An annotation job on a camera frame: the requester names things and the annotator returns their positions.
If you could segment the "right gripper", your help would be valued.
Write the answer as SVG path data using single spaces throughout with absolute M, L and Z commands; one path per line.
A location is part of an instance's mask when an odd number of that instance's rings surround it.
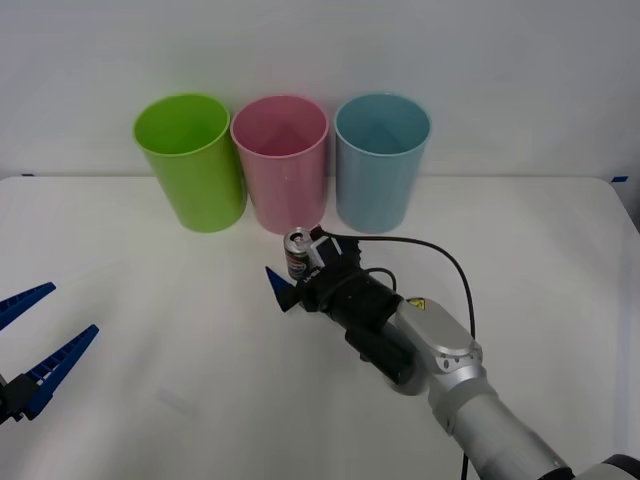
M 297 282 L 297 288 L 270 267 L 265 268 L 282 312 L 289 311 L 298 303 L 307 312 L 325 310 L 338 284 L 360 268 L 361 250 L 356 248 L 341 254 L 325 253 L 322 260 L 324 265 L 313 267 Z

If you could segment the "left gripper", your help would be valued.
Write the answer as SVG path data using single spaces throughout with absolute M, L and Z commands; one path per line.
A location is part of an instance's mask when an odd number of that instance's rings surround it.
M 31 288 L 0 301 L 0 330 L 3 330 L 28 309 L 56 289 L 52 282 Z M 54 392 L 66 378 L 94 338 L 96 325 L 74 337 L 45 360 L 21 373 L 10 382 L 0 376 L 0 424 L 9 418 L 35 419 L 53 398 Z

